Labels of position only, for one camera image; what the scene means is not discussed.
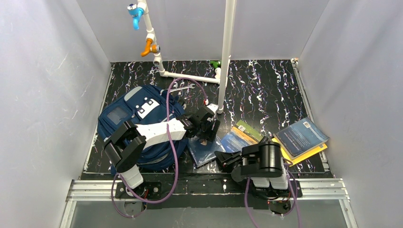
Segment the blue orange cover book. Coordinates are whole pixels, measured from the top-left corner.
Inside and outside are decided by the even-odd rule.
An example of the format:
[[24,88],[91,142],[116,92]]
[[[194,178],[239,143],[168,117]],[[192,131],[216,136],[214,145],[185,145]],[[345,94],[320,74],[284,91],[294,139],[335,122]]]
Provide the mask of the blue orange cover book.
[[252,138],[236,127],[232,127],[232,129],[221,139],[221,144],[227,153],[241,151],[243,147],[254,143],[255,141]]

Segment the dark blue crest book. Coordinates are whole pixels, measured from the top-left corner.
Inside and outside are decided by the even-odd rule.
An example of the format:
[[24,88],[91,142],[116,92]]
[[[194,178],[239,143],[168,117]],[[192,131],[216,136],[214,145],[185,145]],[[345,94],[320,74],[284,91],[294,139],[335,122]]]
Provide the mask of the dark blue crest book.
[[193,163],[196,168],[199,168],[216,158],[215,152],[225,152],[219,137],[213,142],[194,137],[188,141],[188,149],[193,158]]

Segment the navy blue student backpack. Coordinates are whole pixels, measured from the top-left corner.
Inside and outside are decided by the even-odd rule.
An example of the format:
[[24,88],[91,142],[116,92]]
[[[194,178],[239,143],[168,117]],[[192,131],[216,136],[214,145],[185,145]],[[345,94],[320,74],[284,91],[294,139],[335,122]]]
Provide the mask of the navy blue student backpack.
[[[166,94],[166,90],[155,85],[133,88],[103,109],[98,117],[98,135],[105,140],[125,121],[148,125],[184,114],[183,102],[179,97]],[[173,164],[174,156],[169,142],[145,148],[138,159],[140,168],[151,171],[162,171]]]

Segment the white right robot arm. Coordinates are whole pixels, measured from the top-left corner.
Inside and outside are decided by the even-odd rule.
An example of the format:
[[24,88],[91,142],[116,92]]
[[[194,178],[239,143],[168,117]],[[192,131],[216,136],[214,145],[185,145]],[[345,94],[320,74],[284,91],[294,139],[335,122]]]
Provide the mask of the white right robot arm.
[[288,189],[288,179],[280,144],[259,142],[238,152],[214,152],[220,169],[231,174],[235,182],[249,178],[256,188]]

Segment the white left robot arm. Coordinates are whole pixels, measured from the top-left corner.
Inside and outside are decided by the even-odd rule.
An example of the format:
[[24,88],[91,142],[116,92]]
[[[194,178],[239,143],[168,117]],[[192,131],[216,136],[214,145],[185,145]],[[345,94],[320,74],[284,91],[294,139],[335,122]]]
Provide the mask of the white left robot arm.
[[204,105],[195,114],[147,125],[126,121],[104,141],[104,151],[127,187],[135,189],[144,181],[137,166],[144,149],[170,139],[179,141],[196,136],[216,121],[218,109],[216,104]]

